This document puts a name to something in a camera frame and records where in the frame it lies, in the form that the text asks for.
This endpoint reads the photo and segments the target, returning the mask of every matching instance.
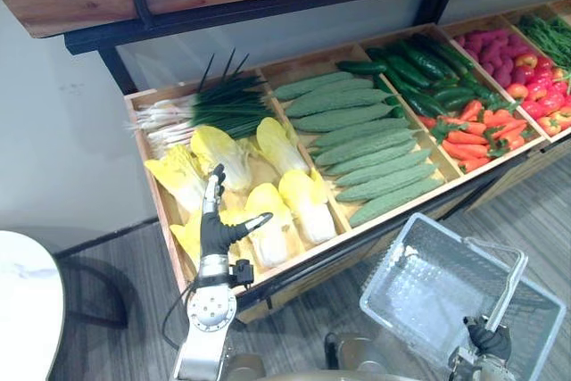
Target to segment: gray basket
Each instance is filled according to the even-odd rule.
[[[465,316],[490,315],[510,268],[428,217],[412,215],[369,278],[361,309],[438,369],[470,348]],[[501,320],[510,328],[509,370],[535,380],[565,316],[565,304],[521,278]]]

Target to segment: wooden compartment divider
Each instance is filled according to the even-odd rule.
[[[490,76],[490,74],[487,71],[485,71],[484,68],[477,61],[475,61],[464,50],[464,48],[462,48],[453,38],[458,36],[458,35],[463,35],[463,34],[468,33],[469,31],[477,30],[477,29],[480,29],[480,30],[506,29],[506,30],[511,31],[512,33],[519,35],[522,39],[524,39],[524,41],[532,49],[534,49],[536,51],[536,53],[538,53],[540,55],[545,55],[545,53],[542,52],[542,50],[534,42],[529,40],[521,32],[521,30],[518,29],[514,25],[516,20],[518,20],[521,15],[523,15],[524,13],[529,13],[535,9],[539,9],[542,17],[545,17],[546,14],[548,14],[548,10],[549,10],[549,8],[544,7],[543,4],[540,4],[540,5],[535,5],[535,6],[523,8],[520,10],[505,12],[504,14],[486,15],[484,17],[479,17],[479,18],[475,18],[475,19],[471,19],[471,20],[454,22],[452,24],[447,24],[445,26],[441,26],[440,28],[438,28],[438,30],[441,31],[446,37],[449,38],[449,42],[454,46],[454,48],[456,48],[456,50],[458,50],[460,53],[462,53],[465,57],[467,57],[475,65],[475,70],[477,71],[477,74],[482,75],[482,77],[485,78],[485,80],[489,83],[489,85],[491,85],[493,87],[493,89],[495,91],[497,91],[498,93],[503,95],[503,97],[506,100],[509,100],[510,102],[515,102],[513,97],[511,95],[509,95],[508,92],[504,88],[502,88],[501,85],[498,84],[498,82],[496,82],[496,80],[492,76]],[[529,115],[529,113],[527,113],[525,111],[525,109],[523,107],[518,106],[516,108],[516,112],[521,117],[525,118],[527,120],[527,122],[529,122],[529,124],[534,128],[534,130],[541,137],[543,137],[544,139],[546,139],[547,141],[549,141],[551,143],[556,142],[556,141],[560,140],[561,138],[571,134],[571,128],[568,128],[567,130],[565,130],[561,133],[558,133],[556,136],[551,137],[543,130],[543,128],[541,128],[539,126],[539,124]]]

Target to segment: black wire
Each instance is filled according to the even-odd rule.
[[[161,324],[161,335],[162,335],[162,339],[164,339],[164,341],[170,345],[172,348],[174,348],[175,350],[178,351],[178,349],[180,348],[180,345],[176,344],[172,339],[169,338],[169,336],[167,335],[167,321],[169,321],[169,317],[172,314],[172,312],[175,310],[175,308],[177,308],[177,304],[178,301],[182,301],[183,296],[188,293],[186,295],[185,298],[185,308],[186,305],[188,304],[188,300],[190,299],[190,295],[192,294],[192,292],[194,291],[194,281],[191,281],[187,287],[185,287],[185,290],[183,290],[180,295],[178,296],[178,298],[176,299],[175,302],[172,303],[172,305],[170,306],[169,310],[167,311],[167,314],[164,316],[164,319],[162,320],[162,324]]]

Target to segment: gray floor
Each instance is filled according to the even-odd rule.
[[[522,248],[525,274],[571,305],[571,154],[507,193],[445,224],[462,235]],[[163,380],[175,358],[160,323],[178,292],[158,225],[141,228],[70,258],[106,273],[128,306],[128,328],[92,326],[68,319],[51,378],[55,380]],[[322,340],[329,331],[376,338],[389,368],[400,375],[443,379],[358,308],[360,285],[376,261],[364,261],[299,296],[282,310],[245,329],[233,329],[234,352],[262,355],[270,374],[323,368]],[[69,306],[75,311],[116,313],[101,281],[65,272]],[[571,323],[567,314],[541,380],[571,379]],[[186,328],[181,306],[170,321],[180,341]]]

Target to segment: black metal rail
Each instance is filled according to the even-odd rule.
[[[152,23],[151,27],[145,26],[139,19],[120,21],[74,30],[66,33],[64,38],[65,45],[72,54],[82,54],[155,37],[350,1],[353,0],[245,0],[164,13],[149,18],[145,12],[146,2],[141,0],[138,9],[147,24]]]

